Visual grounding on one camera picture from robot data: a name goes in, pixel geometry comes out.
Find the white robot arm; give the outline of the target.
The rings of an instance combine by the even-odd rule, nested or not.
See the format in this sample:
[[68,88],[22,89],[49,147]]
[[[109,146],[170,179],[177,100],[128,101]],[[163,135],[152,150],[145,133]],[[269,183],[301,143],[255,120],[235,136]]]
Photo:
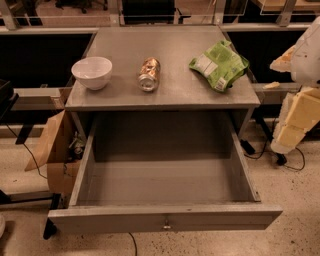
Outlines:
[[298,93],[288,93],[283,100],[271,142],[274,152],[287,154],[320,121],[320,17],[270,68],[290,72],[291,79],[302,86]]

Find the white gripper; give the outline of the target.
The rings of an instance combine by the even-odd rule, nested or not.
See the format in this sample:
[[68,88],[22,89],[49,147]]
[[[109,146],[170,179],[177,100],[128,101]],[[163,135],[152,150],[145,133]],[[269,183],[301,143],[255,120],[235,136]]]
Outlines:
[[282,102],[271,149],[280,154],[289,153],[304,138],[304,130],[311,130],[319,121],[320,89],[288,93]]

